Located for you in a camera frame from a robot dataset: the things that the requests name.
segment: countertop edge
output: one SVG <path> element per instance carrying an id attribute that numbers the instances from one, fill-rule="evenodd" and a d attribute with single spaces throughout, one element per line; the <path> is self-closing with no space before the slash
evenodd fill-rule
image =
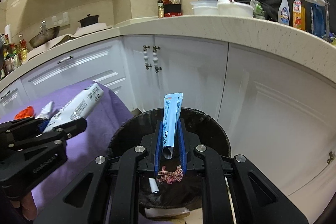
<path id="1" fill-rule="evenodd" d="M 21 65 L 0 82 L 0 91 L 55 57 L 122 35 L 173 35 L 234 43 L 288 59 L 336 83 L 336 48 L 312 34 L 265 20 L 190 15 L 133 23 L 75 38 Z"/>

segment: yellow dish soap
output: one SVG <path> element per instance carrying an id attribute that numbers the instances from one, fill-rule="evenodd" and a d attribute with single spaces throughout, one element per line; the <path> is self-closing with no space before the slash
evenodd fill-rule
<path id="1" fill-rule="evenodd" d="M 305 31 L 305 8 L 301 0 L 293 2 L 293 27 Z"/>

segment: purple cloth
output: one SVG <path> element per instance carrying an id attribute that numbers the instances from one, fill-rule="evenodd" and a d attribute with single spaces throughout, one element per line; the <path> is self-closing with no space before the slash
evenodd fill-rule
<path id="1" fill-rule="evenodd" d="M 53 110 L 60 110 L 68 101 L 93 83 L 93 81 L 86 80 L 56 90 L 45 97 L 31 101 L 17 111 L 6 114 L 1 117 L 1 122 L 14 120 L 14 116 L 20 110 L 30 105 L 34 108 L 35 115 L 39 114 L 41 109 L 50 101 L 54 101 Z M 42 210 L 93 159 L 97 156 L 105 156 L 107 147 L 116 130 L 133 117 L 112 90 L 101 84 L 99 86 L 104 90 L 104 95 L 87 117 L 86 130 L 67 141 L 68 161 L 32 190 L 38 211 Z M 139 214 L 139 223 L 156 223 L 156 221 L 146 219 Z"/>

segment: black trash bag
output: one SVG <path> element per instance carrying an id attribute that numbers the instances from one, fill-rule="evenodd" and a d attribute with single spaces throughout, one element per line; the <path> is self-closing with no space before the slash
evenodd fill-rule
<path id="1" fill-rule="evenodd" d="M 219 155 L 231 157 L 231 148 L 225 131 L 209 115 L 199 110 L 182 108 L 180 117 L 184 119 L 187 131 L 198 135 L 202 144 L 217 151 Z M 142 137 L 155 132 L 158 120 L 163 119 L 163 108 L 147 111 L 133 117 L 114 134 L 108 157 L 121 156 L 126 150 L 140 145 Z M 173 172 L 179 159 L 161 161 Z M 158 183 L 159 193 L 152 194 L 147 178 L 140 179 L 139 203 L 146 208 L 200 208 L 202 206 L 201 178 L 183 177 L 181 182 Z"/>

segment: blue wrapper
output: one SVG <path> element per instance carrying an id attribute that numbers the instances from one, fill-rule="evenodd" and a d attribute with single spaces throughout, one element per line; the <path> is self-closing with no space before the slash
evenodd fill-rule
<path id="1" fill-rule="evenodd" d="M 175 132 L 181 113 L 182 100 L 183 93 L 167 94 L 165 96 L 162 125 L 162 154 L 166 159 L 171 159 L 173 155 Z"/>

